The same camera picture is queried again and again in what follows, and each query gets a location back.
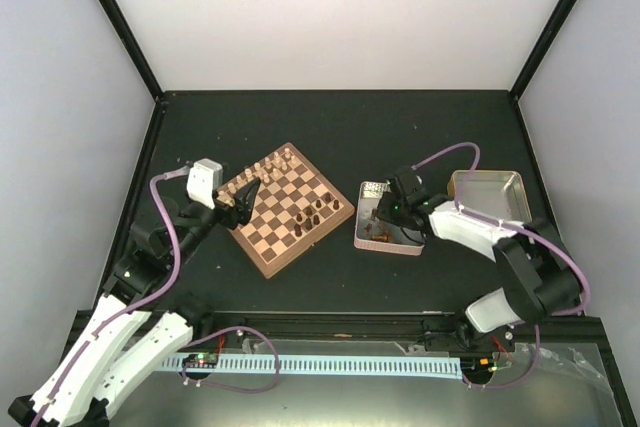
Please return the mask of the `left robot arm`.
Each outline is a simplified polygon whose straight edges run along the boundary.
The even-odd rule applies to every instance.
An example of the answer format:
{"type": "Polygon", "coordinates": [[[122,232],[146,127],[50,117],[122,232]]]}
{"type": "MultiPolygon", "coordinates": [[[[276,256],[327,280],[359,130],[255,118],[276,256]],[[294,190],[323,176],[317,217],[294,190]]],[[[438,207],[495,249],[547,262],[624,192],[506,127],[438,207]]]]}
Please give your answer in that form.
{"type": "Polygon", "coordinates": [[[51,377],[8,409],[21,426],[107,426],[124,401],[170,354],[207,344],[215,323],[188,301],[164,312],[134,346],[127,343],[177,282],[183,262],[217,225],[246,225],[260,183],[252,180],[230,201],[216,192],[215,174],[181,168],[154,176],[150,193],[162,226],[156,246],[136,240],[106,283],[86,327],[51,377]]]}

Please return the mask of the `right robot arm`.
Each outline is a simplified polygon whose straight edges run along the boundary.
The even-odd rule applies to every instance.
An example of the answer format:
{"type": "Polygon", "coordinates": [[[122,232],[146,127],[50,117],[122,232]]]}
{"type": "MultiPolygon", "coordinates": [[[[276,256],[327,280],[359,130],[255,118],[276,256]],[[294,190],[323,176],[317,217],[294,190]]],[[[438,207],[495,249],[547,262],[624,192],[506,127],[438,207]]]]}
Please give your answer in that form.
{"type": "Polygon", "coordinates": [[[464,349],[479,349],[499,328],[577,313],[575,302],[588,298],[585,276],[551,224],[503,221],[451,196],[432,196],[410,167],[386,179],[377,218],[425,240],[462,245],[495,264],[500,287],[457,315],[454,335],[464,349]]]}

